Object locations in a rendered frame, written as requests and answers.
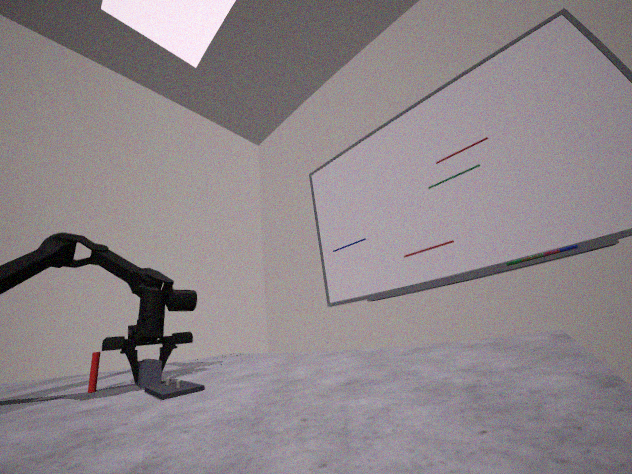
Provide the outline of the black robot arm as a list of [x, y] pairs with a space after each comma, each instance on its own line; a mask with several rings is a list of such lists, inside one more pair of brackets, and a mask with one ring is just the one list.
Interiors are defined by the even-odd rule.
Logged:
[[[77, 242], [91, 250], [90, 257], [82, 260], [73, 259]], [[85, 236], [71, 233], [52, 234], [37, 250], [0, 265], [0, 294], [46, 268], [78, 268], [88, 264], [99, 265], [129, 284], [132, 294], [140, 298], [139, 312], [164, 311], [165, 305], [168, 311], [194, 311], [196, 308], [196, 291], [174, 290], [174, 281], [163, 273], [151, 268], [140, 268], [110, 251], [109, 247], [91, 242]]]

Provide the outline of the red peg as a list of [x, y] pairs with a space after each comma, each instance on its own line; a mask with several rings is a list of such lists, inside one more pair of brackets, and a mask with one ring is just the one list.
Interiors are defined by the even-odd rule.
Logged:
[[89, 379], [89, 385], [88, 385], [88, 393], [92, 393], [92, 392], [96, 392], [96, 388], [97, 388], [97, 376], [98, 376], [98, 369], [99, 369], [99, 358], [100, 358], [100, 352], [95, 352], [92, 353], [92, 361], [91, 361], [91, 372], [90, 372], [90, 379]]

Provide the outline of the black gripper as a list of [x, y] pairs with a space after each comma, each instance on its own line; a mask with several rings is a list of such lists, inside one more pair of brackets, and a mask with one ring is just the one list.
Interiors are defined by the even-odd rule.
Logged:
[[[138, 382], [138, 350], [135, 350], [136, 346], [162, 344], [163, 346], [159, 349], [159, 360], [162, 360], [161, 368], [163, 372], [163, 368], [165, 367], [166, 361], [168, 360], [172, 350], [178, 348], [176, 344], [192, 342], [193, 335], [190, 331], [182, 333], [172, 333], [172, 336], [164, 337], [164, 318], [165, 311], [141, 311], [138, 315], [139, 321], [137, 327], [137, 338], [125, 340], [125, 336], [117, 336], [110, 338], [106, 337], [103, 340], [102, 351], [121, 349], [122, 351], [120, 351], [120, 353], [126, 354], [131, 365], [135, 383]], [[155, 337], [159, 338], [159, 340], [153, 340], [153, 338]], [[147, 341], [140, 341], [142, 340], [142, 338], [147, 338]]]

